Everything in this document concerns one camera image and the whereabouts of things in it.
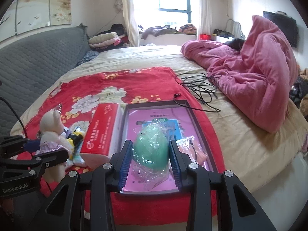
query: green object in plastic bag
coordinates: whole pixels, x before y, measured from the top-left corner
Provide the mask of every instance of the green object in plastic bag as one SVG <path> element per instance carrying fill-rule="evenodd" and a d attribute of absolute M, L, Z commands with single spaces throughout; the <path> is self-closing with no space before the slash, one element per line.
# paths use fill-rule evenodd
<path fill-rule="evenodd" d="M 169 162 L 168 140 L 159 123 L 150 123 L 138 134 L 133 159 L 153 170 L 163 170 Z"/>

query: window frame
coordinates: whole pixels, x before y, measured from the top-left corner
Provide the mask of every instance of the window frame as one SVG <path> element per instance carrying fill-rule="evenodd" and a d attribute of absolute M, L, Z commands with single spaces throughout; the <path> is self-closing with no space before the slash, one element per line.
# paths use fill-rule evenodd
<path fill-rule="evenodd" d="M 166 12 L 177 12 L 177 13 L 186 13 L 187 14 L 187 23 L 191 23 L 191 5 L 190 0 L 187 0 L 187 10 L 181 9 L 172 9 L 172 8 L 161 8 L 161 0 L 159 0 L 159 11 L 166 11 Z"/>

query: red box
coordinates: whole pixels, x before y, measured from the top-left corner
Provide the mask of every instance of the red box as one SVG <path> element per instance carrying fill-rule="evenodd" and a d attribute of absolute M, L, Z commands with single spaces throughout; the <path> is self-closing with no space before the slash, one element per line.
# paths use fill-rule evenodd
<path fill-rule="evenodd" d="M 109 162 L 112 155 L 120 151 L 122 117 L 119 104 L 98 105 L 80 151 L 81 157 L 91 169 Z"/>
<path fill-rule="evenodd" d="M 210 35 L 206 35 L 206 34 L 201 34 L 200 35 L 200 40 L 210 40 L 211 36 Z"/>

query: tangled cable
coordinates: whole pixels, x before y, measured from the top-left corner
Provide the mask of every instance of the tangled cable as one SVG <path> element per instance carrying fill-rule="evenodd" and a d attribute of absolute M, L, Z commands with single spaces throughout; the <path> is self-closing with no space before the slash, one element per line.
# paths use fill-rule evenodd
<path fill-rule="evenodd" d="M 176 76 L 176 78 L 179 78 L 182 82 L 179 83 L 176 80 L 176 83 L 185 87 L 185 88 L 189 88 L 192 92 L 193 92 L 193 95 L 194 97 L 203 105 L 206 105 L 213 110 L 204 110 L 204 109 L 197 109 L 197 108 L 191 108 L 191 107 L 188 107 L 188 106 L 184 106 L 184 105 L 181 105 L 179 103 L 176 102 L 175 98 L 178 97 L 178 95 L 174 95 L 173 97 L 173 101 L 180 105 L 180 106 L 183 106 L 183 107 L 186 107 L 186 108 L 191 108 L 191 109 L 195 109 L 195 110 L 199 110 L 199 111 L 204 111 L 204 112 L 211 112 L 211 113 L 218 113 L 220 112 L 221 110 L 218 109 L 218 108 L 215 108 L 215 107 L 212 107 L 209 105 L 209 103 L 212 102 L 212 96 L 214 96 L 216 99 L 218 99 L 217 95 L 215 94 L 217 92 L 217 87 L 211 83 L 211 81 L 215 81 L 216 78 L 220 77 L 221 75 L 214 75 L 214 76 L 210 76 L 210 77 L 207 77 L 206 74 L 204 73 L 201 73 L 201 72 L 195 72 L 195 73 L 182 73 L 182 74 L 179 74 Z M 210 100 L 209 101 L 206 101 L 203 96 L 202 96 L 202 93 L 206 93 L 209 95 L 210 97 Z"/>

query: gray quilted cover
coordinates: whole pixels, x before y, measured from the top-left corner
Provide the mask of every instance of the gray quilted cover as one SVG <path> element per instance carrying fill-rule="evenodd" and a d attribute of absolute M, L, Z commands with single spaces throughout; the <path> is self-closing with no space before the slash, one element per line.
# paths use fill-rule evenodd
<path fill-rule="evenodd" d="M 35 34 L 0 49 L 0 96 L 21 116 L 55 81 L 90 50 L 86 27 Z M 0 101 L 0 137 L 9 135 L 17 119 Z"/>

